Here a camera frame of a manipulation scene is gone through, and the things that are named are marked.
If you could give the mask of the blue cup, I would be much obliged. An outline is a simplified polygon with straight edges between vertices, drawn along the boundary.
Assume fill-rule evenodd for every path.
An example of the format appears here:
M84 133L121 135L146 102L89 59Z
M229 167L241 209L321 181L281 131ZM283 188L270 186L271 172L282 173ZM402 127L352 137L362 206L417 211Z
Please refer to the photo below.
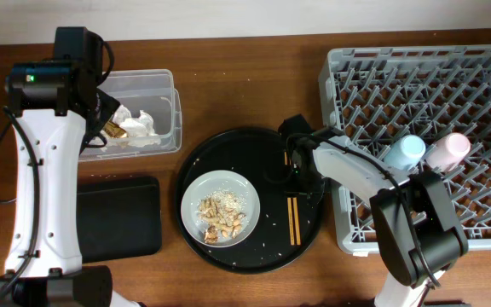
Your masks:
M407 135L395 142L384 156L383 162L402 171L414 168L424 156L424 141L415 135Z

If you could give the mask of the pink cup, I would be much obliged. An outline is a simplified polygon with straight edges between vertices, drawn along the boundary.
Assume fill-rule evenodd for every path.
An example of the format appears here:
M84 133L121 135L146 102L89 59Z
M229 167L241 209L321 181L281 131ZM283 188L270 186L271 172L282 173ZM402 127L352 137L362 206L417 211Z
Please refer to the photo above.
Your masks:
M431 169L448 172L455 168L470 152L471 142L457 132L450 133L435 142L435 148L426 156Z

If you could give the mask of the white tissue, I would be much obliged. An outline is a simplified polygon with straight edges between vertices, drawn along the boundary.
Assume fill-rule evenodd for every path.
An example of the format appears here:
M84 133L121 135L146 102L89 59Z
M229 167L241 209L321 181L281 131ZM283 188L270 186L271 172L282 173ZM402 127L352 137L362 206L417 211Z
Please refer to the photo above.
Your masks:
M161 144L161 137L154 129L153 117L143 110L138 117L133 117L131 111L121 105L109 121L124 129L128 137L114 139L101 130L101 135L107 140L107 147L143 148Z

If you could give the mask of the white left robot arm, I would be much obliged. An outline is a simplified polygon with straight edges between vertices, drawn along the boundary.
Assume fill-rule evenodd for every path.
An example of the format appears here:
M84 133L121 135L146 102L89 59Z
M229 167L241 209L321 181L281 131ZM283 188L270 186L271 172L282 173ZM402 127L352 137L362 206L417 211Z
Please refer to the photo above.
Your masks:
M15 64L6 79L17 191L0 306L128 304L107 266L84 266L77 231L79 155L119 106L101 89L113 64L99 35L60 27L50 58Z

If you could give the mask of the gold snack wrapper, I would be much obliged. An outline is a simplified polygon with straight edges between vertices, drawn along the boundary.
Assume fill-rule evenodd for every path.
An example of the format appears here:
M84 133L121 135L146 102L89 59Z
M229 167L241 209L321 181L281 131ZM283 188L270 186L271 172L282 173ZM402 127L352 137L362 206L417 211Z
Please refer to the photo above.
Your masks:
M114 139L127 138L127 132L112 121L108 121L102 129L109 137Z

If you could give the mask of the grey plate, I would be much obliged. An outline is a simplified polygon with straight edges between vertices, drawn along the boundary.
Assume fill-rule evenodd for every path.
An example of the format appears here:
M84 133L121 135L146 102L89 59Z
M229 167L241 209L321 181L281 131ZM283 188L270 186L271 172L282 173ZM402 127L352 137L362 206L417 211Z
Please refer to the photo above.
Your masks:
M235 239L220 240L216 244L204 243L207 224L198 218L198 205L202 199L217 190L230 190L245 200L243 212L246 218ZM204 246L224 248L235 246L248 238L260 217L260 199L252 183L232 171L210 171L196 178L186 189L181 201L182 222L194 240Z

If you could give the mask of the wooden chopstick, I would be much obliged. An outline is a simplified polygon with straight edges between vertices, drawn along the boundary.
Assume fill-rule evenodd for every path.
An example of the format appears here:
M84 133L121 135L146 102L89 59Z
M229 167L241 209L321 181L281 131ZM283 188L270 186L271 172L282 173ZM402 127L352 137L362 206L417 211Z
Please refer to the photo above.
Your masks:
M298 213L297 197L292 199L292 210L294 218L294 233L295 233L295 243L297 246L302 245L301 232L300 232L300 220Z
M285 151L284 151L284 164L289 165L287 153ZM291 244L291 246L295 246L295 234L294 234L294 223L293 223L293 213L292 213L292 198L287 197L286 203L287 203L287 215L288 215L288 223L289 223L290 244Z

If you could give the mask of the peanut shells and rice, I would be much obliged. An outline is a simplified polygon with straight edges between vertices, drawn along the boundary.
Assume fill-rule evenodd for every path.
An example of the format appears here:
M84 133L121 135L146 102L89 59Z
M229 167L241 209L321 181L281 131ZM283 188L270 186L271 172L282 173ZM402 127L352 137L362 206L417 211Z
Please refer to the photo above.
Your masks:
M230 190L217 190L198 205L198 218L207 224L204 243L235 239L243 228L245 200Z

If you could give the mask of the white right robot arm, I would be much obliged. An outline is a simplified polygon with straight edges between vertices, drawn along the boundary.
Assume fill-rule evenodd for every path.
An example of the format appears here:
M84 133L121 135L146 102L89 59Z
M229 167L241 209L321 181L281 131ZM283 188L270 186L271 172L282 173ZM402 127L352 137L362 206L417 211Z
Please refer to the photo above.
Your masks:
M442 177L389 166L342 131L313 130L301 114L285 119L278 132L305 192L334 181L370 206L388 275L369 305L423 305L440 276L469 251Z

